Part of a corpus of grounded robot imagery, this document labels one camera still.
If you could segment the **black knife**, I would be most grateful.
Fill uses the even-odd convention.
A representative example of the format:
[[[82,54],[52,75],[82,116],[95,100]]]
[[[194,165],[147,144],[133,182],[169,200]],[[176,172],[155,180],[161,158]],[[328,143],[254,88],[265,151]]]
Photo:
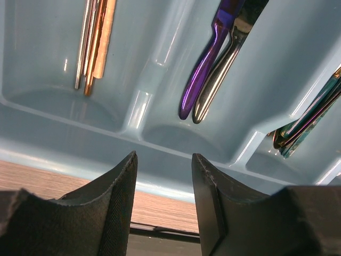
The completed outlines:
[[[239,11],[229,31],[230,45],[214,64],[195,103],[192,112],[192,120],[195,124],[199,124],[208,113],[218,89],[268,2],[268,0],[246,0]]]

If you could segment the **silver chopstick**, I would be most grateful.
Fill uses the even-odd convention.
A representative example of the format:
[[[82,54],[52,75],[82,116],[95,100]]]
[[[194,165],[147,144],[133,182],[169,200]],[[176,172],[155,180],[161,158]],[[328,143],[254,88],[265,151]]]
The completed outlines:
[[[83,23],[81,29],[81,36],[79,42],[79,49],[78,49],[78,58],[77,58],[77,68],[76,68],[76,78],[75,78],[75,90],[78,90],[80,87],[80,81],[84,69],[84,56],[86,50],[86,43],[87,43],[87,33],[88,33],[88,20],[90,11],[92,8],[92,1],[87,0],[85,2],[85,10],[83,15]]]

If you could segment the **black spoon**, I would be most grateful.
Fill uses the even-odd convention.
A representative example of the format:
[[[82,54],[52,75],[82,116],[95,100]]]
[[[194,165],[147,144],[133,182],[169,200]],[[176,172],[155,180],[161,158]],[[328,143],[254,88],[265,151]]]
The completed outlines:
[[[287,146],[295,141],[328,107],[335,103],[340,97],[340,85],[335,89],[331,89],[324,97],[318,97],[312,103],[313,107],[309,107],[301,118],[292,122],[290,126],[292,131],[284,126],[277,129],[273,136],[273,146],[275,149]]]

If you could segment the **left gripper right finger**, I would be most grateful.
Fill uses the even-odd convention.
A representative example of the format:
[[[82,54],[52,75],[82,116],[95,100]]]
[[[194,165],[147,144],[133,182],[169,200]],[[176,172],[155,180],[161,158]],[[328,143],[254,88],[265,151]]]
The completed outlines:
[[[267,195],[192,156],[203,255],[340,255],[340,186]]]

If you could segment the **blue plastic cutlery tray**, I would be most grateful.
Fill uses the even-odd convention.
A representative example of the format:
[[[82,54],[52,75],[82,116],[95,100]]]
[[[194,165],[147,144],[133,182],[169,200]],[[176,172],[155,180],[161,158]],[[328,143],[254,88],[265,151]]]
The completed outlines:
[[[269,1],[200,124],[186,81],[218,1],[118,1],[103,78],[74,79],[84,1],[1,1],[1,159],[95,179],[131,151],[137,189],[193,202],[191,158],[266,194],[340,184],[340,102],[288,158],[268,133],[340,65],[340,1]]]

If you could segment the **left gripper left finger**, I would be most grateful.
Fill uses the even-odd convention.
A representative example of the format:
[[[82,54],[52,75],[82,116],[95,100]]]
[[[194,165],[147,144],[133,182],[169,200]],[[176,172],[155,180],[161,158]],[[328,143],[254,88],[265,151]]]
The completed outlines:
[[[1,191],[1,255],[125,255],[137,154],[59,199]]]

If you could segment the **purple handled utensil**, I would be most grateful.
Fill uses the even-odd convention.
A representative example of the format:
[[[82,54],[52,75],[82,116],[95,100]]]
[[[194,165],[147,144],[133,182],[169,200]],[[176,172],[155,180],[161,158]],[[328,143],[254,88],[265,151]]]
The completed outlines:
[[[243,0],[220,1],[211,24],[212,36],[195,64],[180,99],[178,116],[181,120],[187,119],[191,112],[214,61],[243,5]]]

